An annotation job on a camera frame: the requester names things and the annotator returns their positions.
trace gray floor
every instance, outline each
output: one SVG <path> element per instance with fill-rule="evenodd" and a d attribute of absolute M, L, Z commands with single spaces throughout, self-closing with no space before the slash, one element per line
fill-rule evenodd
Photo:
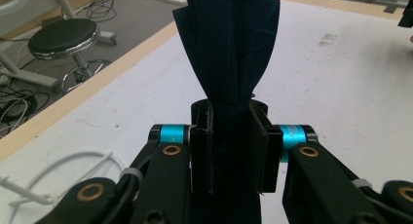
<path fill-rule="evenodd" d="M 180 7 L 179 5 L 157 0 L 115 0 L 114 10 L 117 14 L 116 17 L 108 21 L 98 22 L 97 24 L 100 30 L 117 34 L 117 45 L 113 45 L 110 40 L 100 40 L 95 47 L 84 53 L 84 57 L 87 60 L 107 59 L 114 61 L 118 59 L 172 22 L 173 16 L 171 11 Z M 106 17 L 94 20 L 109 19 L 113 16 L 114 12 L 110 12 Z M 86 18 L 87 10 L 80 12 L 78 17 Z M 31 56 L 25 44 L 26 42 L 24 41 L 14 42 L 13 46 L 5 51 L 11 59 L 19 61 L 18 67 L 22 67 L 22 69 L 61 79 L 65 73 L 75 66 L 71 57 L 53 61 L 33 60 L 33 56 Z M 0 93 L 11 92 L 12 89 L 15 91 L 31 90 L 34 93 L 39 93 L 35 95 L 39 106 L 47 101 L 46 96 L 41 93 L 48 94 L 50 98 L 39 112 L 62 97 L 62 93 L 53 93 L 44 87 L 18 80 L 13 80 L 7 89 L 0 89 Z M 4 123 L 0 124 L 0 137 L 6 133 L 5 131 L 1 131 L 1 129 L 5 127 L 6 125 Z"/>

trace black cable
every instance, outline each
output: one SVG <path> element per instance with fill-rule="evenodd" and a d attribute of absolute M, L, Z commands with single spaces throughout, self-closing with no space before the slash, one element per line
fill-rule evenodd
<path fill-rule="evenodd" d="M 382 202 L 377 201 L 375 199 L 367 198 L 367 200 L 370 201 L 379 210 L 384 211 L 387 214 L 390 214 L 392 216 L 392 219 L 398 219 L 397 222 L 395 222 L 395 220 L 391 220 L 391 223 L 413 223 L 413 217 L 409 214 L 396 208 L 393 208 L 391 206 L 388 206 L 386 204 L 383 204 Z"/>
<path fill-rule="evenodd" d="M 94 0 L 82 11 L 87 10 L 86 17 L 95 22 L 109 21 L 118 15 L 115 11 L 114 4 L 115 0 Z"/>
<path fill-rule="evenodd" d="M 42 104 L 39 104 L 38 95 L 46 97 Z M 12 125 L 13 121 L 22 120 L 23 118 L 25 118 L 24 121 L 27 121 L 32 114 L 39 112 L 45 107 L 50 99 L 47 93 L 34 93 L 30 90 L 16 91 L 7 85 L 0 86 L 0 97 L 5 99 L 0 102 L 1 123 L 8 124 L 9 126 Z"/>
<path fill-rule="evenodd" d="M 128 221 L 127 217 L 131 215 L 132 200 L 139 187 L 139 180 L 134 175 L 124 175 L 124 186 L 118 194 L 121 194 L 120 200 L 110 209 L 107 215 L 101 220 L 102 224 L 120 223 Z"/>
<path fill-rule="evenodd" d="M 3 134 L 3 135 L 0 135 L 0 138 L 2 138 L 2 137 L 4 137 L 4 136 L 6 136 L 7 134 L 9 134 L 10 133 L 10 124 L 9 123 L 5 123 L 6 125 L 7 125 L 7 127 L 6 128 L 1 128 L 3 131 L 5 131 L 5 130 L 7 130 L 7 132 L 5 133 L 5 134 Z"/>
<path fill-rule="evenodd" d="M 350 180 L 353 181 L 359 179 L 359 177 L 355 173 L 353 173 L 349 168 L 346 167 L 346 165 L 340 162 L 340 160 L 338 160 L 332 153 L 328 152 L 327 150 L 326 152 L 331 157 L 331 159 L 337 164 L 337 166 L 349 177 Z M 360 187 L 359 190 L 371 199 L 378 200 L 380 197 L 380 194 L 370 187 Z"/>
<path fill-rule="evenodd" d="M 32 63 L 33 61 L 35 61 L 35 60 L 38 60 L 38 58 L 34 58 L 34 59 L 28 61 L 25 65 L 23 65 L 23 66 L 20 68 L 20 70 L 22 70 L 23 68 L 25 68 L 26 66 L 28 66 L 29 64 L 31 64 L 31 63 Z"/>

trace dark blue fabric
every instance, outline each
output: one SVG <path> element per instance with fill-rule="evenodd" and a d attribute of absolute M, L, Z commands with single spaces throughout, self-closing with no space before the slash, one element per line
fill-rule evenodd
<path fill-rule="evenodd" d="M 246 163 L 246 114 L 274 48 L 280 0 L 188 0 L 173 12 L 213 107 L 213 195 L 194 194 L 191 223 L 261 223 Z"/>

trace stool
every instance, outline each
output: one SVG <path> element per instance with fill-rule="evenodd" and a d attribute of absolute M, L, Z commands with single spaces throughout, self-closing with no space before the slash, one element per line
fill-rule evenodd
<path fill-rule="evenodd" d="M 64 93 L 69 93 L 100 71 L 105 64 L 109 63 L 105 60 L 90 61 L 100 63 L 100 66 L 93 74 L 89 63 L 79 54 L 92 47 L 98 38 L 99 29 L 92 20 L 67 19 L 42 28 L 30 38 L 27 48 L 35 57 L 44 60 L 67 56 L 73 57 L 77 66 L 63 77 L 60 87 Z M 75 76 L 77 84 L 67 88 L 65 82 L 69 75 Z"/>

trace white cable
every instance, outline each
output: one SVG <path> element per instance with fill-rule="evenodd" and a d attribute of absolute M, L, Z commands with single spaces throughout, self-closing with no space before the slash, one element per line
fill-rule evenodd
<path fill-rule="evenodd" d="M 10 131 L 14 131 L 14 130 L 16 129 L 16 127 L 19 125 L 20 121 L 23 119 L 23 117 L 24 117 L 24 115 L 25 115 L 25 113 L 27 112 L 27 109 L 28 109 L 28 103 L 27 103 L 27 101 L 24 99 L 24 97 L 23 97 L 23 98 L 9 99 L 8 101 L 12 101 L 12 100 L 15 100 L 16 102 L 13 103 L 11 106 L 9 106 L 9 108 L 7 108 L 7 109 L 4 111 L 3 115 L 2 115 L 1 118 L 0 118 L 0 122 L 3 121 L 3 118 L 4 118 L 4 116 L 6 115 L 6 113 L 7 113 L 13 106 L 15 106 L 19 101 L 23 101 L 23 102 L 24 102 L 25 108 L 24 108 L 24 111 L 21 113 L 20 118 L 19 118 L 18 121 L 14 124 L 13 128 L 12 128 Z"/>
<path fill-rule="evenodd" d="M 19 200 L 9 202 L 9 206 L 19 206 L 19 205 L 23 205 L 23 204 L 31 203 L 31 202 L 35 202 L 35 203 L 40 204 L 40 205 L 52 205 L 53 207 L 55 207 L 57 205 L 58 196 L 56 196 L 53 193 L 47 193 L 47 194 L 43 194 L 43 195 L 37 195 L 35 193 L 32 193 L 32 195 L 36 196 L 36 200 L 34 200 L 34 199 L 32 200 L 31 198 L 23 198 L 23 199 L 19 199 Z"/>
<path fill-rule="evenodd" d="M 28 44 L 28 42 L 24 43 L 24 44 L 19 48 L 19 50 L 18 50 L 18 57 L 16 58 L 16 65 L 19 65 L 20 52 L 21 52 L 21 50 L 22 50 L 25 46 L 27 46 L 27 44 Z"/>
<path fill-rule="evenodd" d="M 108 153 L 108 154 L 104 155 L 96 164 L 94 164 L 90 168 L 86 169 L 83 173 L 80 173 L 81 175 L 79 176 L 79 178 L 74 180 L 72 182 L 72 185 L 68 186 L 62 193 L 60 193 L 60 195 L 56 196 L 56 198 L 60 199 L 60 198 L 64 197 L 64 195 L 72 188 L 73 185 L 78 184 L 83 179 L 88 177 L 88 175 L 91 175 L 92 173 L 99 170 L 103 166 L 103 163 L 105 163 L 105 161 L 107 161 L 111 156 L 112 156 L 112 153 Z M 9 203 L 9 205 L 22 205 L 24 203 L 29 203 L 29 202 L 33 202 L 33 200 L 30 199 L 29 197 L 26 197 L 26 198 L 11 202 L 11 203 Z M 41 205 L 50 205 L 51 202 L 49 202 L 48 204 L 43 204 L 43 203 L 39 203 L 39 204 L 41 204 Z"/>
<path fill-rule="evenodd" d="M 12 126 L 6 126 L 5 128 L 3 128 L 3 129 L 0 129 L 0 132 L 1 131 L 4 131 L 4 130 L 7 130 L 7 129 L 10 129 L 10 128 L 14 128 L 16 125 L 12 125 Z"/>
<path fill-rule="evenodd" d="M 30 190 L 31 190 L 46 174 L 48 174 L 52 169 L 57 168 L 57 167 L 61 166 L 62 164 L 66 163 L 66 162 L 68 162 L 68 161 L 71 161 L 71 160 L 74 160 L 74 159 L 77 159 L 77 158 L 81 158 L 81 157 L 101 157 L 101 158 L 104 158 L 105 156 L 106 156 L 105 154 L 100 153 L 100 152 L 95 152 L 95 151 L 86 151 L 86 152 L 80 152 L 80 153 L 75 153 L 75 154 L 68 155 L 68 156 L 66 156 L 66 157 L 64 157 L 64 158 L 61 158 L 61 159 L 55 161 L 54 163 L 48 165 L 46 168 L 44 168 L 43 170 L 41 170 L 41 171 L 29 182 L 29 184 L 26 186 L 26 189 L 27 189 L 28 191 L 30 191 Z M 125 167 L 125 166 L 123 165 L 123 163 L 122 163 L 117 157 L 115 157 L 114 155 L 112 155 L 111 153 L 110 153 L 110 157 L 107 158 L 107 160 L 110 160 L 110 161 L 114 162 L 115 165 L 120 169 L 120 171 L 122 171 L 122 170 L 124 169 L 124 167 Z M 103 165 L 102 162 L 98 162 L 98 163 L 97 163 L 97 166 L 98 166 L 98 167 L 101 167 L 102 165 Z M 13 207 L 12 207 L 12 209 L 11 209 L 11 211 L 10 211 L 9 219 L 7 220 L 6 223 L 9 223 L 9 224 L 12 224 L 12 223 L 13 223 L 13 219 L 15 218 L 16 212 L 18 211 L 18 209 L 19 209 L 19 205 L 16 205 L 16 206 L 13 206 Z"/>
<path fill-rule="evenodd" d="M 75 62 L 70 61 L 70 62 L 66 62 L 65 64 L 56 64 L 56 65 L 51 65 L 51 66 L 45 66 L 45 67 L 40 68 L 39 70 L 36 70 L 35 73 L 39 74 L 40 72 L 42 72 L 44 70 L 47 70 L 47 69 L 50 69 L 50 68 L 53 68 L 53 67 L 59 67 L 60 68 L 60 74 L 56 75 L 56 77 L 59 77 L 63 73 L 63 71 L 62 71 L 63 67 L 66 66 L 66 65 L 72 65 L 72 64 L 74 65 Z"/>
<path fill-rule="evenodd" d="M 7 188 L 8 190 L 11 190 L 17 194 L 21 194 L 27 197 L 28 199 L 31 199 L 32 201 L 39 203 L 41 205 L 50 205 L 52 203 L 51 201 L 44 199 L 42 196 L 38 196 L 37 194 L 34 194 L 18 186 L 16 183 L 8 181 L 7 179 L 8 177 L 0 177 L 0 185 Z"/>

